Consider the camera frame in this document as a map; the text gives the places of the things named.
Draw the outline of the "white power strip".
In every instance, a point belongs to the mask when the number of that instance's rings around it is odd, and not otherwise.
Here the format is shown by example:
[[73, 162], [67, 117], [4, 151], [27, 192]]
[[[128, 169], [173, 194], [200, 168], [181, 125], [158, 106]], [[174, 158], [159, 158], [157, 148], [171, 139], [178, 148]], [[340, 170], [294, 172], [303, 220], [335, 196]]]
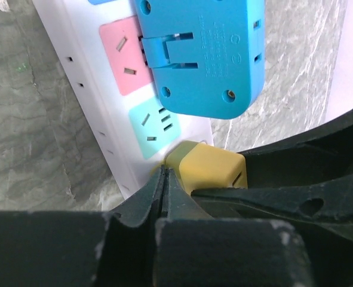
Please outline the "white power strip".
[[181, 141], [213, 144], [210, 120], [159, 102], [133, 1], [35, 1], [124, 198]]

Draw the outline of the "blue plug adapter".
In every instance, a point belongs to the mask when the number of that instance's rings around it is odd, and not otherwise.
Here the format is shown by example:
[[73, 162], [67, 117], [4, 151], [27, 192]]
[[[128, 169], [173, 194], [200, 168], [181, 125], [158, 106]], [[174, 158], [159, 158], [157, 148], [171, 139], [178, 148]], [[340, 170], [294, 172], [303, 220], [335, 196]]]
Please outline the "blue plug adapter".
[[168, 110], [232, 119], [265, 80], [263, 1], [133, 1], [108, 8], [99, 33], [124, 96], [154, 84]]

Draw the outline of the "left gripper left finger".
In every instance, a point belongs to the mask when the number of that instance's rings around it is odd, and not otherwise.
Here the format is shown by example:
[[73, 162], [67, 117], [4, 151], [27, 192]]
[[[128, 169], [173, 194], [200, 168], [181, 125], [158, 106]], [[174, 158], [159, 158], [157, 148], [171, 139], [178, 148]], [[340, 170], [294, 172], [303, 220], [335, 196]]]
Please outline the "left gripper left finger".
[[151, 286], [165, 181], [110, 211], [0, 212], [0, 286]]

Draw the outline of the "small yellow plug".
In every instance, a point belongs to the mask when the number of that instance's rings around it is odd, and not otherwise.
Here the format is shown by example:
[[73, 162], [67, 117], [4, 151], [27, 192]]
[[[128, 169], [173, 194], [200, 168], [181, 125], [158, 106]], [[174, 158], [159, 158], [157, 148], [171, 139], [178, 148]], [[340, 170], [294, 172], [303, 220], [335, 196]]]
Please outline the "small yellow plug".
[[187, 194], [204, 188], [247, 188], [247, 168], [241, 154], [183, 141], [165, 158]]

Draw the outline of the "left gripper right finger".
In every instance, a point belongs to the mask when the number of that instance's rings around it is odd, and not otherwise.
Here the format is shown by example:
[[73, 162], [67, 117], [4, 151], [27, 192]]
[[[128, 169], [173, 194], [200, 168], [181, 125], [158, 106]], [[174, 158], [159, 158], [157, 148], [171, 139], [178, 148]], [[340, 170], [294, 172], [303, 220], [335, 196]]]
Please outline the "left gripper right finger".
[[296, 189], [208, 190], [155, 172], [158, 286], [353, 286], [353, 174]]

